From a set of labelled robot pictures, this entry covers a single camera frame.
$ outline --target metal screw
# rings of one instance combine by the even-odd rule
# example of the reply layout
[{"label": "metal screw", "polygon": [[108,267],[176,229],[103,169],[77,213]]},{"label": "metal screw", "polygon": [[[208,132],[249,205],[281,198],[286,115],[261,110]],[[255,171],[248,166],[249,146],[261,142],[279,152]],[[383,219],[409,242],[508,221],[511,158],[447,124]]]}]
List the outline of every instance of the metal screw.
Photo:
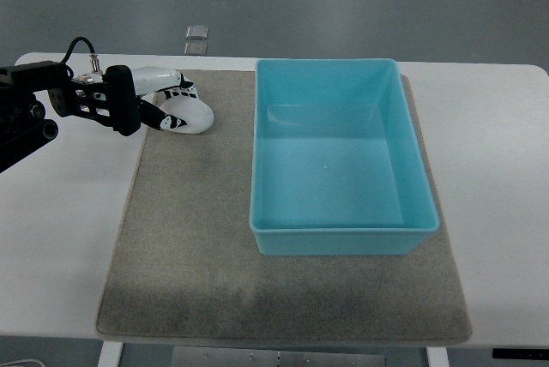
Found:
[{"label": "metal screw", "polygon": [[31,105],[31,116],[37,119],[44,118],[45,116],[44,106],[40,104]]}]

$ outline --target gray floor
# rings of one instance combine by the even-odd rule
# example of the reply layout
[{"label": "gray floor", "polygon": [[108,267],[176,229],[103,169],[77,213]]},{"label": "gray floor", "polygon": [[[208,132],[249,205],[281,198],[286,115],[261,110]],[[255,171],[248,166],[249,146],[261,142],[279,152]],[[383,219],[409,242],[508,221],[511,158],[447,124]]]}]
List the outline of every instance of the gray floor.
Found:
[{"label": "gray floor", "polygon": [[[0,0],[0,65],[30,51],[64,52],[77,35],[99,53],[179,55],[189,25],[209,26],[209,56],[392,57],[549,70],[549,0]],[[18,348],[57,348],[43,340],[19,339]],[[122,361],[138,365],[130,360],[147,354],[165,365],[171,350],[130,346]],[[489,351],[453,354],[452,365],[465,365],[458,355],[483,359]]]}]

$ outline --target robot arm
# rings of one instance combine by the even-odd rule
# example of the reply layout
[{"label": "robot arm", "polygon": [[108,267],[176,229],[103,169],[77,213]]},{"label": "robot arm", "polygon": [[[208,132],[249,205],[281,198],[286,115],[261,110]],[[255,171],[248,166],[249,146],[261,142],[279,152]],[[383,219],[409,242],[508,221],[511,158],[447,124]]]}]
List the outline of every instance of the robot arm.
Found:
[{"label": "robot arm", "polygon": [[[66,64],[76,42],[90,47],[92,72],[74,77]],[[0,172],[57,136],[57,124],[45,119],[34,93],[48,90],[60,117],[77,116],[132,135],[141,123],[159,130],[195,134],[214,122],[212,110],[198,98],[194,83],[174,69],[123,65],[100,70],[93,47],[75,39],[61,63],[45,61],[0,68]],[[163,92],[159,107],[142,97]]]}]

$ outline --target white plastic object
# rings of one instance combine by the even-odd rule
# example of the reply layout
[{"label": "white plastic object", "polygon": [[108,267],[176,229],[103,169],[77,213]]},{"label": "white plastic object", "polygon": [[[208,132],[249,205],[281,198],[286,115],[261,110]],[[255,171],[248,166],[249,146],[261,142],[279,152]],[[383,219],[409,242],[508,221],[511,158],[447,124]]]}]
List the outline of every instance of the white plastic object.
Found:
[{"label": "white plastic object", "polygon": [[214,112],[200,99],[176,95],[164,101],[160,109],[187,123],[182,127],[167,129],[174,133],[198,134],[209,129],[214,123]]},{"label": "white plastic object", "polygon": [[134,79],[136,95],[143,96],[176,87],[181,82],[181,73],[175,69],[162,69],[160,67],[141,67],[131,70]]}]

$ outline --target white cable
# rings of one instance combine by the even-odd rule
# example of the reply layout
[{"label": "white cable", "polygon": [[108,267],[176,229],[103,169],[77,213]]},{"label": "white cable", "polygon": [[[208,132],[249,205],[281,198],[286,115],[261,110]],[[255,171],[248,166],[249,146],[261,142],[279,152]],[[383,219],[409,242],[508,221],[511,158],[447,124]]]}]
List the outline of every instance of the white cable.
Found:
[{"label": "white cable", "polygon": [[8,363],[1,363],[0,367],[25,367],[21,363],[36,363],[40,367],[45,367],[45,364],[36,358],[25,358],[23,360],[9,361]]}]

